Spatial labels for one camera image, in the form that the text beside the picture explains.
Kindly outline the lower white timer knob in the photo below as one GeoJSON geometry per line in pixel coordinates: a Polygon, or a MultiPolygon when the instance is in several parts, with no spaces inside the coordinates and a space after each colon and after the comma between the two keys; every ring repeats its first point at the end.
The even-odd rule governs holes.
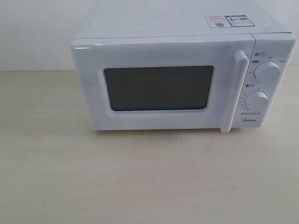
{"type": "Polygon", "coordinates": [[[261,110],[268,106],[269,100],[264,92],[256,91],[245,98],[245,105],[250,110],[261,110]]]}

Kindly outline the upper white power knob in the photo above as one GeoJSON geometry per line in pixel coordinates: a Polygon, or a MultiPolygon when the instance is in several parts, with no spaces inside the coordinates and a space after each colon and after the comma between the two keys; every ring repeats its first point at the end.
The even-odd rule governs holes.
{"type": "Polygon", "coordinates": [[[280,68],[273,61],[266,61],[258,65],[254,71],[254,77],[261,83],[276,81],[280,74],[280,68]]]}

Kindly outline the blue white label sticker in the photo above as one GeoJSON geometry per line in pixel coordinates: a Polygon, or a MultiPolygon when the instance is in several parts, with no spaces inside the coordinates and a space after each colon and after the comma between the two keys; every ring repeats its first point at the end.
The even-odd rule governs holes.
{"type": "Polygon", "coordinates": [[[210,28],[254,27],[255,24],[246,15],[206,16],[210,28]]]}

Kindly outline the white Midea microwave oven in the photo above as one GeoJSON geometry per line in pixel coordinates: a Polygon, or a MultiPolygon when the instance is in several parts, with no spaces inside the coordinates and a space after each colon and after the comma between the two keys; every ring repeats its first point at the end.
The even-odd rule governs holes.
{"type": "Polygon", "coordinates": [[[255,46],[232,128],[261,127],[297,40],[290,30],[252,0],[100,0],[73,41],[208,35],[251,35],[254,38],[255,46]],[[225,15],[246,15],[255,26],[210,28],[205,19],[225,15]],[[276,81],[261,83],[254,77],[254,71],[266,61],[275,62],[281,74],[276,81]],[[269,103],[261,110],[250,110],[245,98],[256,91],[264,92],[269,103]]]}

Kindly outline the white microwave door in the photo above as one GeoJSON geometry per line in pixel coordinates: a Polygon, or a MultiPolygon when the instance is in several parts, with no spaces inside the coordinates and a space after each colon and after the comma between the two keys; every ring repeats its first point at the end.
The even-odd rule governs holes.
{"type": "Polygon", "coordinates": [[[251,35],[76,39],[71,54],[97,131],[233,127],[251,35]]]}

